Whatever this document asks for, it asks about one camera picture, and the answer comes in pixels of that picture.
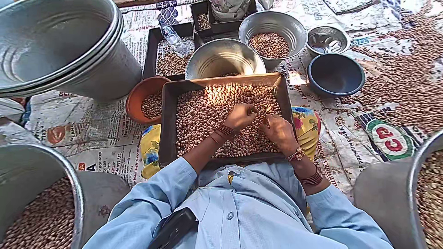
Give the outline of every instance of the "terracotta bowl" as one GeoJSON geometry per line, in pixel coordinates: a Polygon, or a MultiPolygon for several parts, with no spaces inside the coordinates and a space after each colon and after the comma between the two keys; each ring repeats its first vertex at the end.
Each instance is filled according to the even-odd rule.
{"type": "Polygon", "coordinates": [[[141,111],[141,104],[148,95],[161,90],[166,82],[170,82],[170,80],[160,76],[150,77],[142,80],[131,90],[126,99],[126,113],[133,121],[144,125],[161,123],[161,115],[154,119],[145,117],[141,111]]]}

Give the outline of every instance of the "grain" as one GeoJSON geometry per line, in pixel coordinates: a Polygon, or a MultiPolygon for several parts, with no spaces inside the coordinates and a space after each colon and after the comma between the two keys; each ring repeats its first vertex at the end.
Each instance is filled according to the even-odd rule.
{"type": "Polygon", "coordinates": [[[351,48],[379,63],[374,68],[375,73],[367,75],[362,95],[342,98],[343,103],[358,101],[363,107],[370,107],[396,102],[399,106],[395,111],[378,113],[378,117],[396,126],[417,126],[428,134],[443,127],[443,81],[441,76],[432,77],[441,73],[434,66],[443,56],[443,33],[437,28],[438,19],[442,17],[426,16],[430,10],[431,2],[428,1],[420,12],[404,17],[404,25],[413,24],[413,27],[380,37],[411,42],[410,55],[370,51],[367,47],[351,48]]]}
{"type": "Polygon", "coordinates": [[[25,207],[6,231],[0,249],[69,249],[74,217],[71,184],[61,178],[25,207]]]}
{"type": "Polygon", "coordinates": [[[162,114],[162,90],[148,95],[141,104],[143,115],[149,119],[154,119],[162,114]]]}
{"type": "Polygon", "coordinates": [[[165,53],[164,57],[159,55],[155,69],[156,74],[163,77],[184,74],[190,57],[191,54],[181,58],[173,52],[165,53]]]}
{"type": "Polygon", "coordinates": [[[200,13],[197,16],[197,21],[198,21],[198,26],[200,27],[200,30],[211,28],[211,24],[209,23],[209,19],[208,19],[208,14],[200,13]]]}
{"type": "Polygon", "coordinates": [[[253,104],[259,115],[251,125],[227,141],[213,157],[250,156],[260,152],[279,152],[260,129],[267,114],[281,115],[280,106],[270,86],[207,86],[204,90],[183,93],[177,104],[177,156],[182,156],[206,139],[223,124],[236,104],[253,104]]]}
{"type": "Polygon", "coordinates": [[[241,74],[239,74],[239,73],[227,73],[227,74],[220,75],[220,77],[237,76],[237,75],[241,75],[241,74]]]}
{"type": "Polygon", "coordinates": [[[428,157],[418,174],[417,206],[429,249],[443,249],[443,151],[428,157]]]}
{"type": "Polygon", "coordinates": [[[283,36],[272,33],[259,33],[249,39],[251,45],[258,54],[267,58],[284,58],[289,54],[289,45],[283,36]]]}

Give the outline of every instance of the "woman's left hand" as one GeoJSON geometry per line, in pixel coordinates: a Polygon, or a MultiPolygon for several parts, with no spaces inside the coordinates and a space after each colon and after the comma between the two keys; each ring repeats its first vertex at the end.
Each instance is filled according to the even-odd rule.
{"type": "Polygon", "coordinates": [[[235,105],[226,118],[224,125],[239,131],[250,125],[257,114],[258,110],[252,104],[235,105]]]}

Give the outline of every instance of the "bracelet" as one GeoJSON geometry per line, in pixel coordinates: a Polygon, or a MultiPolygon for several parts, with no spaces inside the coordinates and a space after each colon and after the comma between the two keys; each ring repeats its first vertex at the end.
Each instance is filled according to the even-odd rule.
{"type": "Polygon", "coordinates": [[[301,147],[298,147],[294,154],[288,156],[286,159],[288,159],[290,162],[294,159],[297,161],[300,161],[304,156],[304,150],[301,147]]]}
{"type": "Polygon", "coordinates": [[[209,137],[210,137],[212,140],[214,140],[214,142],[215,142],[216,144],[220,144],[220,142],[218,142],[214,137],[212,137],[212,134],[214,134],[214,133],[211,133],[211,134],[209,135],[209,137]]]}
{"type": "Polygon", "coordinates": [[[320,182],[323,180],[323,173],[320,170],[320,168],[318,168],[317,166],[315,167],[316,171],[315,174],[313,176],[310,176],[308,178],[299,178],[297,176],[297,174],[295,173],[295,176],[297,177],[297,179],[304,185],[318,185],[320,184],[320,182]]]}
{"type": "Polygon", "coordinates": [[[231,141],[236,139],[238,134],[240,133],[224,124],[220,125],[217,129],[215,129],[214,132],[231,141]]]}

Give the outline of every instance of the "plastic bottle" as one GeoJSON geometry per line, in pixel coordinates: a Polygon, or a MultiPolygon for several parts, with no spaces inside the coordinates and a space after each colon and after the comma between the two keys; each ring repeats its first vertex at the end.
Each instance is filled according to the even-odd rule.
{"type": "Polygon", "coordinates": [[[171,26],[166,25],[164,22],[160,22],[160,30],[167,43],[178,56],[183,58],[189,54],[188,47],[171,26]]]}

